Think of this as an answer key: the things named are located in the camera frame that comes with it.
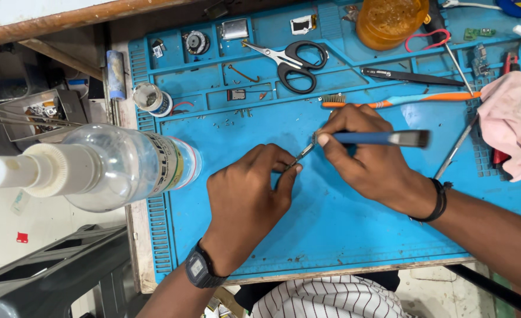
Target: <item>wrist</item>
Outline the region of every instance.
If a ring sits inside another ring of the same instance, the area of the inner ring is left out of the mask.
[[[407,176],[403,192],[390,208],[410,217],[427,218],[435,210],[437,191],[434,183],[412,170]]]
[[[223,239],[209,231],[200,240],[200,248],[208,253],[213,264],[215,276],[229,276],[241,265],[236,264],[233,260]]]

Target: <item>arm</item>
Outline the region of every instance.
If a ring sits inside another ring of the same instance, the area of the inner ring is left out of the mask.
[[[292,187],[302,166],[283,172],[276,190],[271,188],[270,174],[284,171],[293,161],[275,144],[258,145],[208,179],[211,223],[200,247],[211,257],[217,276],[239,268],[290,208]],[[158,285],[137,317],[200,317],[214,291],[192,285],[184,263],[180,264]]]
[[[363,197],[416,218],[433,212],[434,184],[407,166],[399,147],[357,145],[351,157],[330,135],[341,130],[390,131],[390,123],[366,105],[347,105],[331,114],[318,142],[343,180]],[[447,202],[445,213],[429,224],[521,287],[521,216],[455,190],[447,192]]]

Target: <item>black bracelet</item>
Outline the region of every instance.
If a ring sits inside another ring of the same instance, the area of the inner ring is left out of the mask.
[[[426,218],[415,218],[410,217],[412,220],[416,220],[418,222],[431,222],[433,220],[437,220],[447,208],[447,193],[448,189],[451,189],[453,184],[451,182],[445,182],[443,185],[439,182],[439,180],[434,178],[429,178],[435,185],[435,190],[437,191],[437,202],[435,203],[435,209],[431,213],[430,216]]]

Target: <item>person's left hand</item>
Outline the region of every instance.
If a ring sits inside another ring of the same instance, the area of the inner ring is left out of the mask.
[[[302,166],[283,172],[276,190],[270,174],[292,162],[294,157],[284,149],[261,144],[208,179],[211,223],[200,247],[211,257],[217,276],[239,268],[290,208]]]

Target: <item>orange jar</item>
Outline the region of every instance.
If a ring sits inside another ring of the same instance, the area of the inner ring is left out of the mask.
[[[428,10],[427,0],[364,0],[356,33],[371,49],[393,49],[422,25]]]

